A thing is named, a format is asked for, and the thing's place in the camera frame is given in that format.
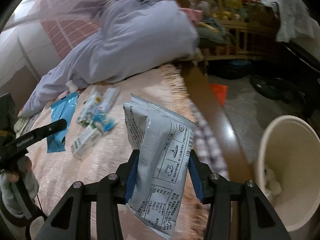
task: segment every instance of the beige trash can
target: beige trash can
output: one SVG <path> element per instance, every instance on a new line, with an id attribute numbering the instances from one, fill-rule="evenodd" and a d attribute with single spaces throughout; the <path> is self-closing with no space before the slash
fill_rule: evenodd
<path id="1" fill-rule="evenodd" d="M 255 180 L 263 193 L 265 163 L 282 188 L 272 205 L 286 229 L 295 231 L 308 223 L 320 203 L 320 140 L 300 118 L 280 116 L 268 125 L 260 144 Z"/>

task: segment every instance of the concrete floor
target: concrete floor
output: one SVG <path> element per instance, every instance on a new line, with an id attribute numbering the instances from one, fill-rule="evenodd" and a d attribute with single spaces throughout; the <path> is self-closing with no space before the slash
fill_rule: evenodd
<path id="1" fill-rule="evenodd" d="M 209 76 L 208 81 L 228 86 L 225 111 L 249 163 L 258 157 L 260 140 L 268 124 L 278 116 L 298 111 L 298 107 L 258 94 L 249 83 L 249 77 L 226 80 Z"/>

